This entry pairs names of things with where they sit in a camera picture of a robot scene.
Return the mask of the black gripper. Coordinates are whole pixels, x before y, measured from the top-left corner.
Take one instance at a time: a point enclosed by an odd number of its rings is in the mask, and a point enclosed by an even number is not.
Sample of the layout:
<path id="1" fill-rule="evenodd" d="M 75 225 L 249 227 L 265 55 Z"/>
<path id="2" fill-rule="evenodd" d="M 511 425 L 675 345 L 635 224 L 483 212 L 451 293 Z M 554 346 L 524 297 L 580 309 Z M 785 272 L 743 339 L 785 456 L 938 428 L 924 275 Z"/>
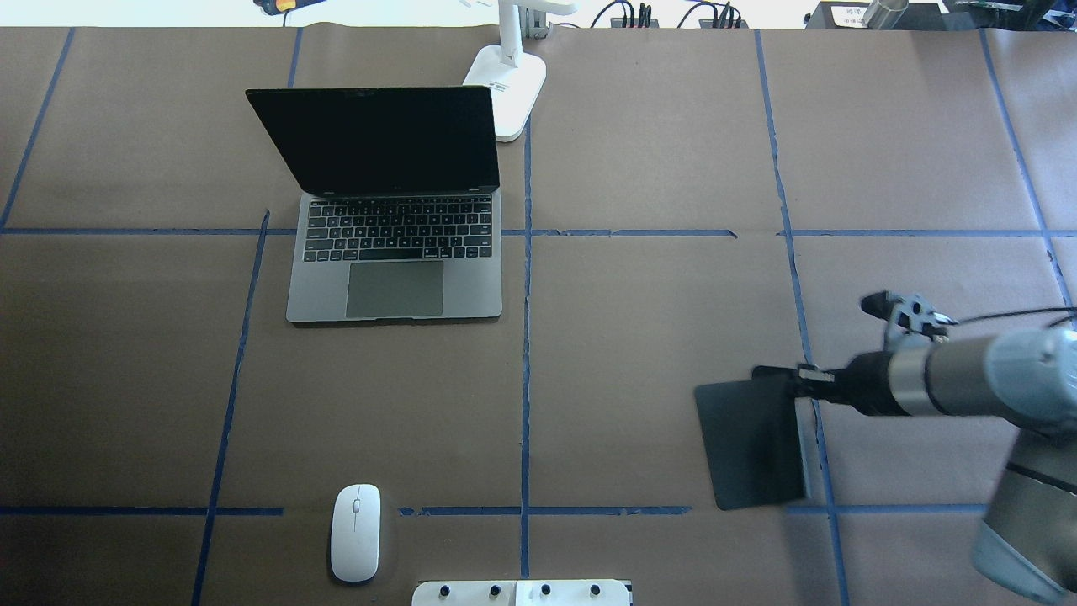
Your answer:
<path id="1" fill-rule="evenodd" d="M 879 291 L 861 298 L 859 307 L 885 321 L 882 350 L 858 354 L 841 369 L 757 365 L 751 379 L 782 377 L 795 382 L 797 398 L 847 404 L 865 417 L 942 415 L 926 376 L 932 350 L 949 341 L 949 329 L 959 321 L 919 293 Z"/>

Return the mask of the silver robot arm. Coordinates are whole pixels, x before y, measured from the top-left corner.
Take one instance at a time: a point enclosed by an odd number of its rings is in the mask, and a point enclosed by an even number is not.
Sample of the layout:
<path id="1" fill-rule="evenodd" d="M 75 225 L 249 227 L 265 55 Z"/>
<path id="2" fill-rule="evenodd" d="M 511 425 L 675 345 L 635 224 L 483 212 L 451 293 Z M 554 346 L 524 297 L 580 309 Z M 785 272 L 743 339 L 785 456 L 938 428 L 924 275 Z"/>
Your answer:
<path id="1" fill-rule="evenodd" d="M 989 496 L 973 565 L 1039 605 L 1074 596 L 1074 330 L 1019 327 L 955 338 L 957 318 L 922 295 L 861 299 L 882 342 L 838 367 L 756 367 L 749 409 L 766 429 L 812 399 L 889 421 L 1004 423 L 1012 442 Z"/>

